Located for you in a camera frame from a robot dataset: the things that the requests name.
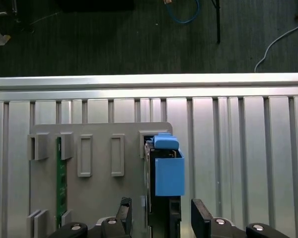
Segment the crumpled paper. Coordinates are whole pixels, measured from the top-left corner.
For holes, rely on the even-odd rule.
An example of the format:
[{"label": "crumpled paper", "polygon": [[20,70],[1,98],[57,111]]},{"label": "crumpled paper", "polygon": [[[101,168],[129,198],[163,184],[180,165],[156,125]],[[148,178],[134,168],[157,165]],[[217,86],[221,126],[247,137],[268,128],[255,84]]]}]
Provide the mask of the crumpled paper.
[{"label": "crumpled paper", "polygon": [[11,39],[11,36],[9,35],[2,35],[0,33],[0,46],[4,46],[9,40]]}]

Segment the gray plastic clip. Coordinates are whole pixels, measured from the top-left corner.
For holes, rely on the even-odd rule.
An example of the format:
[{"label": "gray plastic clip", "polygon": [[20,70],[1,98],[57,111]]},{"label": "gray plastic clip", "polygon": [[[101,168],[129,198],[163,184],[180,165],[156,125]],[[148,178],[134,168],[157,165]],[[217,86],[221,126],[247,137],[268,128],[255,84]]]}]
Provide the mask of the gray plastic clip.
[{"label": "gray plastic clip", "polygon": [[26,238],[34,238],[34,217],[40,212],[41,210],[36,210],[26,218]]},{"label": "gray plastic clip", "polygon": [[29,160],[44,160],[48,157],[48,133],[28,135]]},{"label": "gray plastic clip", "polygon": [[47,237],[47,213],[48,210],[43,210],[34,217],[34,238]]},{"label": "gray plastic clip", "polygon": [[56,134],[57,137],[61,138],[61,160],[67,160],[74,157],[73,150],[73,133]]},{"label": "gray plastic clip", "polygon": [[62,226],[72,221],[72,210],[68,210],[62,215]]},{"label": "gray plastic clip", "polygon": [[159,133],[162,132],[168,132],[168,130],[140,130],[139,131],[139,138],[140,138],[140,147],[139,147],[139,152],[140,152],[140,158],[145,158],[145,151],[144,151],[144,144],[145,144],[145,137],[146,136],[154,136],[158,135]]}]

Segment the green circuit board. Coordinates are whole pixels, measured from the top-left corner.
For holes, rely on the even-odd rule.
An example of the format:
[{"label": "green circuit board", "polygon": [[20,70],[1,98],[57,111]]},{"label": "green circuit board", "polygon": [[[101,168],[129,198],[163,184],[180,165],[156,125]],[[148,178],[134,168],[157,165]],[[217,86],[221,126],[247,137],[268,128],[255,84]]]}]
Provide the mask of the green circuit board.
[{"label": "green circuit board", "polygon": [[67,210],[67,176],[66,176],[66,161],[62,160],[62,138],[56,139],[56,228],[62,226],[62,216]]}]

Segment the white cable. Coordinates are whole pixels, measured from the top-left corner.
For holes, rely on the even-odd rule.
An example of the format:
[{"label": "white cable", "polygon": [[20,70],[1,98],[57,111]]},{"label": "white cable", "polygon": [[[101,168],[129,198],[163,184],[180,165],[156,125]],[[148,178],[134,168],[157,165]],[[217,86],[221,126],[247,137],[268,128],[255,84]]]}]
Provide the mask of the white cable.
[{"label": "white cable", "polygon": [[264,60],[266,59],[267,53],[268,53],[269,49],[273,46],[273,44],[275,44],[277,41],[279,41],[280,39],[284,38],[285,36],[287,36],[287,35],[293,33],[293,32],[296,31],[296,30],[298,30],[298,27],[296,27],[296,28],[294,28],[293,30],[290,30],[290,31],[286,32],[284,35],[278,37],[276,40],[274,40],[274,41],[269,45],[269,47],[267,47],[267,50],[266,50],[266,52],[265,52],[265,54],[264,54],[264,57],[257,63],[257,65],[256,65],[255,68],[254,68],[254,72],[255,72],[255,73],[256,73],[256,71],[257,71],[258,66],[259,66],[262,62],[264,62]]},{"label": "white cable", "polygon": [[30,23],[30,25],[33,25],[34,23],[37,23],[38,21],[44,20],[44,19],[49,18],[49,17],[51,17],[51,16],[55,16],[55,15],[57,15],[57,14],[59,14],[59,13],[60,13],[60,11],[59,11],[59,12],[56,12],[56,13],[53,13],[53,14],[51,14],[51,15],[48,15],[48,16],[44,16],[44,17],[42,17],[42,18],[40,18],[40,19],[38,19],[38,20],[36,20],[36,21],[33,21],[32,23]]}]

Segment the dark floor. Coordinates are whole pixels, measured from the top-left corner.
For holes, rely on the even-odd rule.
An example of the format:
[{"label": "dark floor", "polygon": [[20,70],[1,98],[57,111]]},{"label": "dark floor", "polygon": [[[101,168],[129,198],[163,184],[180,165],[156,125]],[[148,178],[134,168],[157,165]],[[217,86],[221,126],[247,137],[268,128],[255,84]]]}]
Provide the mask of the dark floor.
[{"label": "dark floor", "polygon": [[[20,11],[32,21],[58,12],[53,0]],[[11,34],[0,47],[0,76],[253,72],[267,46],[298,25],[298,0],[221,0],[222,42],[216,44],[216,12],[201,1],[188,25],[172,21],[162,0],[135,0],[120,13],[60,13],[35,23],[33,34],[16,34],[9,18],[0,31]],[[174,0],[185,19],[194,0]],[[298,31],[278,42],[258,72],[298,72]]]}]

